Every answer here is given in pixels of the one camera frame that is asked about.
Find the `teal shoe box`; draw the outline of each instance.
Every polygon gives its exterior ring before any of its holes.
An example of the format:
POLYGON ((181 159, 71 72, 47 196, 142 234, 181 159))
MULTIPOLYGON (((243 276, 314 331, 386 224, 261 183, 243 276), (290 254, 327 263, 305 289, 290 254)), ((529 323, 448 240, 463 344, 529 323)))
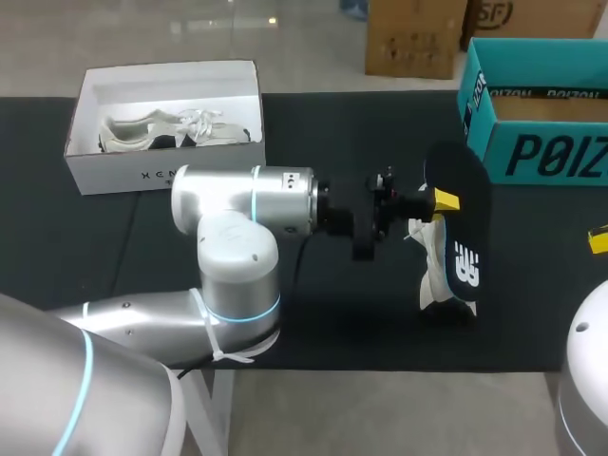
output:
POLYGON ((608 42, 473 38, 458 108, 492 182, 608 185, 608 42), (515 97, 508 101, 522 104, 522 119, 498 118, 496 97, 515 97), (550 112, 551 99, 583 103, 584 122, 524 120, 535 117, 526 115, 531 101, 550 112))

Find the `cardboard box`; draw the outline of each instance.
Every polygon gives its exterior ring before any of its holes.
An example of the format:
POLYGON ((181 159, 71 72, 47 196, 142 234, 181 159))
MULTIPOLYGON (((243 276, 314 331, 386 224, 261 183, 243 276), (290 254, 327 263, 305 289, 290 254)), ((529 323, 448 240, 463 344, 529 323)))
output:
POLYGON ((458 92, 495 183, 608 185, 608 42, 473 38, 458 92))
POLYGON ((466 0, 373 0, 366 74, 451 79, 466 0))
POLYGON ((252 169, 265 164, 256 65, 251 61, 115 66, 86 72, 65 158, 83 195, 169 188, 185 164, 252 169), (129 152, 103 152, 106 117, 136 120, 160 109, 218 111, 217 122, 243 125, 250 141, 129 152))
POLYGON ((593 38, 606 0, 469 0, 464 44, 488 38, 593 38))

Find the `white shoe box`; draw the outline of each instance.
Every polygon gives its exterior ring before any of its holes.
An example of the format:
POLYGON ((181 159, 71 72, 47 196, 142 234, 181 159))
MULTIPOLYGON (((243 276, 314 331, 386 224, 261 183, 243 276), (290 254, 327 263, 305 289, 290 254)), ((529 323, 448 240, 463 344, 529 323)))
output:
POLYGON ((86 72, 66 143, 66 162, 83 195, 170 188, 185 164, 249 170, 266 164, 257 68, 246 60, 93 68, 86 72), (160 109, 216 110, 251 141, 129 152, 103 152, 106 117, 137 120, 160 109))

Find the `brown cardboard box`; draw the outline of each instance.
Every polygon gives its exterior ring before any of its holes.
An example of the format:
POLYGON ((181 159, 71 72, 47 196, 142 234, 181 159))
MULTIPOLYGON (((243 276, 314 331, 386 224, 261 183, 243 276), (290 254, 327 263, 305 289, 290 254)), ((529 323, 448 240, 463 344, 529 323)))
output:
POLYGON ((466 0, 371 0, 366 74, 451 79, 466 0))
POLYGON ((606 0, 469 0, 463 45, 489 38, 593 38, 606 0))

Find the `yellow object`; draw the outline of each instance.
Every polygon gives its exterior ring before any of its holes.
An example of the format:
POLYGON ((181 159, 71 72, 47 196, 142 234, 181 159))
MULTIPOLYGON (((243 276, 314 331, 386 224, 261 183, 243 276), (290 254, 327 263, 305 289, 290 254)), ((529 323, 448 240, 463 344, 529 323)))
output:
POLYGON ((608 225, 594 228, 589 232, 589 246, 594 254, 608 252, 608 225))
POLYGON ((460 211, 460 200, 455 195, 435 188, 434 212, 439 211, 460 211))

